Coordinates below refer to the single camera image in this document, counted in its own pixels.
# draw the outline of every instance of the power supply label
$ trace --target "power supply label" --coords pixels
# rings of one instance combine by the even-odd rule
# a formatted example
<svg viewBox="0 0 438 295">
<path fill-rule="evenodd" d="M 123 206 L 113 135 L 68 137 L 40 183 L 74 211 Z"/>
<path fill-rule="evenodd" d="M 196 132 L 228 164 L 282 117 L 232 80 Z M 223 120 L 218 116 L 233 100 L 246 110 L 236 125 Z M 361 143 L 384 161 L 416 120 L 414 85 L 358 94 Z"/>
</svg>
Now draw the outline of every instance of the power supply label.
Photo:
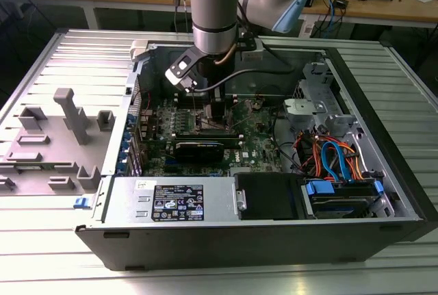
<svg viewBox="0 0 438 295">
<path fill-rule="evenodd" d="M 202 185 L 156 185 L 153 192 L 152 220 L 204 221 Z"/>
</svg>

